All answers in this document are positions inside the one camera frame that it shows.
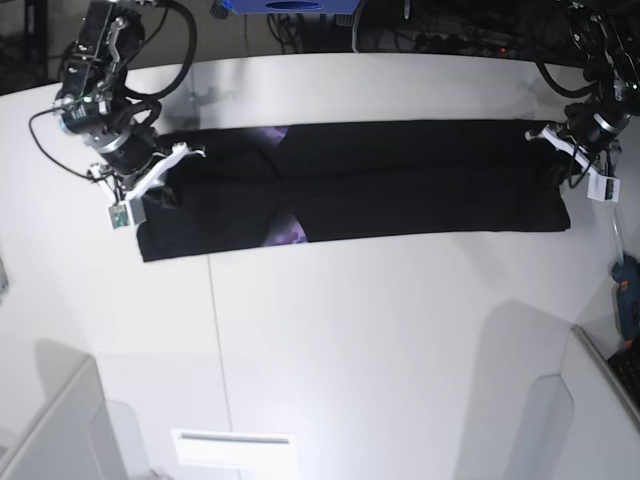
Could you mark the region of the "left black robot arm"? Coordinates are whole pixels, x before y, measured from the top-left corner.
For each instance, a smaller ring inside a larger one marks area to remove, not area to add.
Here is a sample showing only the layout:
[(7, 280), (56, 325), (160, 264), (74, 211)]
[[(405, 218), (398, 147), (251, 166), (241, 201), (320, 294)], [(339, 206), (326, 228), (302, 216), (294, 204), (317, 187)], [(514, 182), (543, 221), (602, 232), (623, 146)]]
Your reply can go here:
[[(565, 108), (559, 138), (570, 142), (567, 178), (577, 174), (577, 155), (592, 165), (639, 115), (639, 3), (637, 1), (535, 1), (532, 23), (525, 28), (527, 46), (547, 85), (574, 102)], [(537, 25), (548, 21), (560, 29), (583, 58), (587, 84), (561, 86), (546, 66)]]

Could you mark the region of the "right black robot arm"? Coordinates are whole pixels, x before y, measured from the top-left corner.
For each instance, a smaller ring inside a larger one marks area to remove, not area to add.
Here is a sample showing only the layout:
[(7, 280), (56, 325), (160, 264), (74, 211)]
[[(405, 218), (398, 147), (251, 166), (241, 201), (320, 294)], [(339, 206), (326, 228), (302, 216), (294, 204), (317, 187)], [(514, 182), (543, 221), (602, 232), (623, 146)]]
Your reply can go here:
[(69, 135), (80, 136), (102, 159), (81, 179), (101, 183), (115, 204), (141, 198), (186, 147), (162, 147), (154, 127), (162, 101), (178, 89), (193, 65), (197, 25), (177, 1), (153, 1), (151, 7), (174, 12), (186, 24), (187, 48), (174, 79), (154, 93), (126, 84), (129, 66), (151, 38), (138, 1), (92, 1), (67, 59), (61, 87), (47, 114)]

